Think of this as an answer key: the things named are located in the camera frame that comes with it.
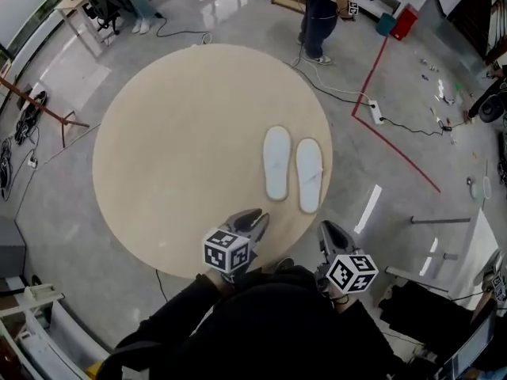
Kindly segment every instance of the desk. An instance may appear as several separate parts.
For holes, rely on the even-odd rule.
[[[72,21],[67,17],[67,14],[70,11],[77,10],[83,17],[83,20],[85,21],[86,29],[90,32],[92,37],[97,41],[97,43],[100,45],[107,37],[102,37],[101,34],[97,31],[95,28],[95,25],[93,25],[93,22],[90,20],[90,18],[86,15],[85,10],[83,9],[83,6],[88,3],[88,0],[62,0],[56,7],[55,10],[60,13],[65,23],[69,26],[69,28],[72,30],[72,32],[78,37],[78,39],[81,41],[81,43],[84,45],[86,50],[96,59],[97,55],[95,52],[93,52],[93,49],[91,46],[89,46],[83,37],[79,35],[79,31],[73,26]]]
[[[265,193],[265,133],[292,137],[289,195]],[[321,201],[333,164],[326,115],[308,84],[259,51],[226,44],[176,51],[141,70],[105,113],[93,152],[93,185],[111,231],[143,262],[193,278],[204,272],[201,241],[229,215],[271,215],[258,266],[287,251],[315,215],[299,209],[295,148],[322,151]]]
[[[451,274],[453,279],[449,282],[438,279],[427,279],[424,276],[404,272],[391,266],[386,268],[386,273],[444,291],[451,298],[464,297],[482,290],[480,286],[474,284],[474,279],[489,261],[491,255],[498,249],[498,244],[490,228],[490,224],[480,208],[472,218],[424,221],[417,221],[412,218],[410,221],[413,224],[468,223],[467,234],[461,253],[459,255],[444,254],[444,259],[454,260],[450,263],[456,264]],[[470,301],[471,298],[465,300],[465,304],[468,304],[469,308],[473,309],[474,306],[470,305]]]

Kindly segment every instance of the red tape line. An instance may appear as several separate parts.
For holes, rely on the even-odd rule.
[[[386,44],[387,44],[387,39],[388,38],[389,38],[389,36],[386,36],[386,39],[383,41],[382,47],[380,48],[380,52],[377,55],[377,59],[375,60],[375,63],[373,64],[373,68],[370,70],[370,73],[368,74],[368,77],[364,81],[363,89],[361,90],[362,93],[364,93],[366,91],[366,88],[368,87],[368,85],[370,84],[370,81],[372,80],[373,73],[375,72],[375,69],[376,69],[377,65],[379,64],[380,57],[382,56],[382,54],[384,52],[384,49],[386,48]],[[392,143],[385,136],[383,136],[382,134],[380,134],[370,124],[368,124],[366,121],[363,121],[361,118],[359,118],[358,116],[356,116],[356,113],[359,110],[359,106],[360,106],[362,100],[363,100],[363,96],[360,95],[359,98],[357,99],[356,107],[354,107],[351,116],[354,117],[356,120],[358,120],[361,124],[363,124],[368,130],[370,130],[375,135],[377,135],[380,139],[382,139],[387,145],[389,145],[391,148],[393,148],[396,152],[398,152],[398,154],[403,159],[405,159],[407,162],[409,162],[409,164],[414,169],[416,169],[421,174],[421,176],[423,176],[440,193],[441,191],[438,188],[438,186],[435,183],[433,183],[433,181],[426,175],[426,173],[424,173],[421,170],[421,168],[419,166],[417,166],[414,163],[414,161],[412,161],[408,156],[406,156],[394,143]]]

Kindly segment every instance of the black cloth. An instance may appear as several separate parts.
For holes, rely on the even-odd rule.
[[[236,292],[220,293],[206,276],[166,303],[123,339],[98,380],[120,378],[120,367],[150,368],[150,379],[193,372],[234,375],[322,371],[335,378],[384,380],[404,367],[360,302],[338,314],[301,267],[243,276]]]
[[[478,111],[481,108],[481,105],[484,104],[484,102],[492,95],[492,94],[498,94],[500,92],[500,85],[507,80],[505,76],[507,76],[507,66],[501,67],[504,72],[504,77],[499,78],[498,80],[493,83],[486,92],[472,105],[472,108],[468,110],[468,116],[470,118],[473,118],[478,115]]]
[[[383,300],[379,307],[383,310],[380,319],[389,328],[425,344],[438,356],[440,364],[454,355],[475,330],[471,323],[473,311],[413,282],[394,286],[392,298]],[[474,367],[496,371],[507,366],[506,338],[505,318],[497,317],[494,338],[475,360]]]
[[[322,44],[331,35],[338,19],[337,5],[331,0],[307,0],[299,42],[310,58],[322,56]]]

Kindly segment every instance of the gray floor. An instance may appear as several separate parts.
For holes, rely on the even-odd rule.
[[[269,0],[153,0],[153,3],[169,18],[164,32],[211,29],[214,43],[245,45],[285,62],[298,54],[295,39],[301,15],[272,6]],[[79,18],[74,16],[73,21],[79,22]],[[61,114],[74,109],[80,120],[94,126],[134,74],[163,55],[200,42],[200,37],[194,35],[156,38],[157,27],[158,24],[145,36],[132,35],[126,29],[110,40],[111,46],[98,63],[90,61],[79,43],[63,49],[72,35],[62,27],[32,63],[21,84],[41,82],[51,95],[51,108]],[[375,32],[375,22],[367,17],[359,16],[356,23],[340,22],[325,43],[334,65],[319,68],[322,81],[339,89],[360,90],[382,42],[383,38]],[[439,72],[421,65],[420,59],[426,59]],[[314,70],[306,63],[300,68],[316,81]],[[431,49],[413,37],[402,43],[389,39],[367,94],[379,102],[382,114],[394,122],[436,131],[436,119],[430,108],[442,120],[448,117],[452,124],[462,121],[457,104],[447,106],[438,100],[439,80],[446,87],[446,94],[453,96],[453,86],[459,80]],[[415,135],[388,124],[374,127],[424,171],[440,189],[438,192],[404,158],[351,117],[352,104],[316,94],[330,122],[334,169],[315,223],[291,250],[297,262],[308,268],[320,262],[315,227],[322,219],[331,219],[353,234],[356,243],[372,254],[380,270],[389,264],[418,272],[424,260],[415,253],[428,250],[435,237],[442,249],[456,246],[463,240],[464,228],[410,226],[409,217],[462,217],[474,213],[482,205],[482,199],[470,197],[466,180],[467,177],[482,180],[486,161],[493,195],[486,201],[485,213],[499,244],[505,244],[507,199],[504,188],[498,184],[497,144],[491,127],[480,121],[458,127],[453,131],[455,145],[448,135]],[[353,95],[346,98],[355,100]],[[2,114],[0,136],[11,132],[16,115],[11,103]],[[357,115],[374,125],[367,108],[360,108]],[[57,127],[54,120],[43,117],[37,149],[41,164],[59,150]],[[75,128],[69,132],[70,139],[84,131]],[[163,298],[154,269],[124,249],[98,209],[91,179],[96,133],[97,129],[91,131],[35,172],[17,224],[29,247],[28,271],[36,272],[44,282],[54,283],[84,325],[105,344],[113,346],[134,330],[140,319],[159,308]],[[21,149],[14,148],[15,169],[30,147],[27,142]],[[15,216],[31,175],[28,167],[21,170],[9,202],[0,208],[4,215]],[[354,234],[376,184],[383,189],[379,201],[363,232]],[[432,264],[430,271],[435,271],[437,265]],[[161,276],[168,296],[188,284],[185,279]],[[389,278],[381,273],[370,293],[364,296],[368,308],[372,309],[388,283]],[[405,343],[393,344],[397,352],[406,353]]]

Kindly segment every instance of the white slipper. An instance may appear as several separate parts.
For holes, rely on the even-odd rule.
[[[314,214],[320,207],[322,187],[322,153],[317,142],[303,139],[295,153],[299,180],[299,206],[302,212]]]
[[[268,130],[264,138],[262,155],[268,197],[274,201],[285,200],[288,195],[291,136],[284,127],[276,125]]]

